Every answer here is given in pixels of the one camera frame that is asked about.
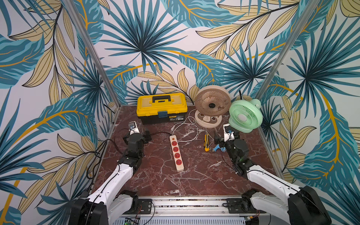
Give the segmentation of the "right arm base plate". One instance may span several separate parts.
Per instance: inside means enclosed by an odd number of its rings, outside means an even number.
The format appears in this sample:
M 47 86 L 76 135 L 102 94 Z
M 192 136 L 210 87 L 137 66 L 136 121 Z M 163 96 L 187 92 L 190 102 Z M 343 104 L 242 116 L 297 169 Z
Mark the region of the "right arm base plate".
M 265 211 L 259 211 L 255 209 L 251 201 L 247 198 L 228 198 L 226 203 L 222 204 L 223 207 L 227 208 L 230 214 L 263 214 Z

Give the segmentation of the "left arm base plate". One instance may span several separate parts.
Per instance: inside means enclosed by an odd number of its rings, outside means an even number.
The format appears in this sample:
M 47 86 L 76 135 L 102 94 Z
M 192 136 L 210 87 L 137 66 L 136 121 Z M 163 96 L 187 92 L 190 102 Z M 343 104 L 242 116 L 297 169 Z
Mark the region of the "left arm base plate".
M 137 199 L 124 215 L 150 215 L 153 212 L 152 208 L 152 199 Z

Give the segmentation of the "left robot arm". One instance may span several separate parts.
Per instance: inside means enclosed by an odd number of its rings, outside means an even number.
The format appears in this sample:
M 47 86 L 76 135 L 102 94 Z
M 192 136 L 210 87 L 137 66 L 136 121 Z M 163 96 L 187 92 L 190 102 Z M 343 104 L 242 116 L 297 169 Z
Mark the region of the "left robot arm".
M 144 145 L 152 140 L 150 132 L 130 133 L 127 149 L 110 177 L 91 195 L 77 199 L 70 208 L 69 225 L 111 225 L 122 214 L 135 210 L 137 194 L 122 187 L 139 169 L 144 157 Z

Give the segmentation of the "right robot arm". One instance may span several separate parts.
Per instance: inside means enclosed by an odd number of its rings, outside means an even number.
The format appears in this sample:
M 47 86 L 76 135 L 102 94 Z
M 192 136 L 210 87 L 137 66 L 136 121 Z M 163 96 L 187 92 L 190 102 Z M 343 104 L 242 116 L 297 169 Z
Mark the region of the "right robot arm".
M 318 193 L 309 186 L 289 183 L 254 163 L 248 157 L 248 145 L 239 136 L 226 133 L 214 137 L 214 143 L 225 148 L 232 162 L 232 169 L 241 176 L 271 192 L 252 192 L 248 197 L 251 206 L 278 217 L 290 225 L 330 225 L 332 219 Z

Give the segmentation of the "beige power strip red sockets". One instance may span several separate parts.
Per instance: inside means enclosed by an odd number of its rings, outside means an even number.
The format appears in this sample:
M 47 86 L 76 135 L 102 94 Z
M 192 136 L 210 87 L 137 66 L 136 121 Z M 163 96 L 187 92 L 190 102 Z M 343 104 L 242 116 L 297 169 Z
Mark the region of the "beige power strip red sockets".
M 172 154 L 173 154 L 176 170 L 177 172 L 182 172 L 184 170 L 184 164 L 179 148 L 179 142 L 177 140 L 176 135 L 172 135 L 169 138 L 170 138 Z

